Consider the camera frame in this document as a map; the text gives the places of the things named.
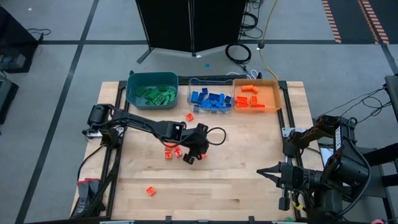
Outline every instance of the metal bracket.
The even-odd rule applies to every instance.
[[[308,130],[310,128],[282,128],[282,135],[283,137],[287,138],[293,130],[296,132],[303,133],[304,131]]]

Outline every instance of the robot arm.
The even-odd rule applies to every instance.
[[[94,105],[91,109],[87,124],[89,129],[83,131],[84,135],[99,131],[102,134],[101,144],[107,147],[118,147],[120,135],[117,127],[130,127],[151,133],[159,139],[163,145],[165,142],[174,143],[189,148],[183,160],[193,164],[196,159],[200,160],[202,154],[206,154],[209,147],[207,140],[208,126],[199,123],[197,127],[186,129],[187,124],[175,121],[153,121],[122,109],[114,108],[113,105]]]

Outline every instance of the black equipment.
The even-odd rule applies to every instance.
[[[0,7],[0,70],[28,72],[39,41]]]
[[[8,109],[17,94],[18,86],[8,79],[0,80],[0,124],[4,124]]]
[[[248,0],[136,0],[149,48],[196,52],[235,44]]]
[[[323,115],[314,127],[305,132],[290,132],[284,141],[285,152],[305,150],[310,142],[323,137],[333,138],[334,154],[328,159],[323,171],[293,166],[291,162],[280,162],[274,167],[257,170],[258,174],[275,182],[276,187],[291,191],[295,208],[300,206],[299,194],[303,195],[306,204],[303,210],[307,213],[308,223],[338,223],[365,191],[373,190],[374,187],[368,188],[371,180],[372,186],[398,185],[398,174],[381,178],[376,175],[372,179],[371,169],[398,159],[398,144],[362,155],[356,148],[354,138],[356,123],[355,118]],[[281,177],[268,173],[281,173]],[[343,200],[350,202],[345,209],[342,206]],[[287,199],[281,198],[281,210],[286,201],[290,201],[289,196]]]
[[[124,130],[125,127],[130,127],[151,133],[165,146],[165,142],[174,143],[169,147],[185,146],[189,148],[189,153],[184,155],[183,160],[189,164],[193,164],[195,158],[201,160],[201,155],[206,154],[209,148],[208,126],[204,124],[198,123],[196,128],[186,129],[185,122],[152,121],[112,105],[94,105],[87,124],[90,129],[84,130],[83,134],[99,131],[102,134],[101,145],[107,147],[120,145],[120,133],[116,129],[118,126],[124,127]]]

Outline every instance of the yellow cable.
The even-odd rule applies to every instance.
[[[274,9],[275,9],[277,3],[278,3],[278,0],[275,0],[274,6],[272,7],[271,12],[270,12],[269,15],[268,15],[267,24],[266,24],[266,28],[264,29],[264,34],[262,35],[261,44],[264,43],[264,40],[265,40],[265,38],[266,38],[266,34],[267,34],[267,30],[268,30],[268,23],[269,23],[269,20],[271,19],[272,13],[274,12]],[[269,68],[267,62],[263,59],[262,54],[261,54],[261,49],[259,50],[259,52],[260,52],[260,58],[261,58],[262,62],[264,63],[264,65],[266,66],[266,68],[268,69],[268,71],[269,71],[271,74],[274,75],[274,77],[276,78],[276,80],[279,80],[279,79],[278,79],[278,76],[275,74],[275,72],[272,71],[272,70]]]

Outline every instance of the green lego brick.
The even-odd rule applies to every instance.
[[[166,99],[163,101],[163,105],[166,105],[166,104],[168,104],[168,103],[169,103],[169,101],[170,101],[170,96],[169,96],[169,95],[167,95],[167,96],[166,96]]]
[[[153,102],[155,105],[160,105],[165,99],[166,97],[164,97],[164,95],[159,94],[156,96],[156,98],[154,98]]]
[[[147,88],[145,86],[140,86],[138,90],[136,91],[137,96],[142,96],[147,92]]]
[[[144,97],[148,99],[148,96],[154,91],[153,88],[148,88],[147,92],[145,93]]]
[[[159,91],[167,91],[167,85],[156,85],[156,89]]]
[[[154,90],[152,93],[150,93],[149,95],[148,95],[148,99],[150,99],[150,100],[153,100],[153,99],[155,99],[157,96],[159,96],[160,95],[160,92],[158,91],[158,90]]]
[[[155,104],[151,100],[148,100],[147,102],[145,102],[145,105],[150,106],[150,105],[155,105]]]
[[[176,93],[176,92],[177,92],[177,91],[175,90],[175,88],[169,88],[168,91],[169,91],[170,94]]]

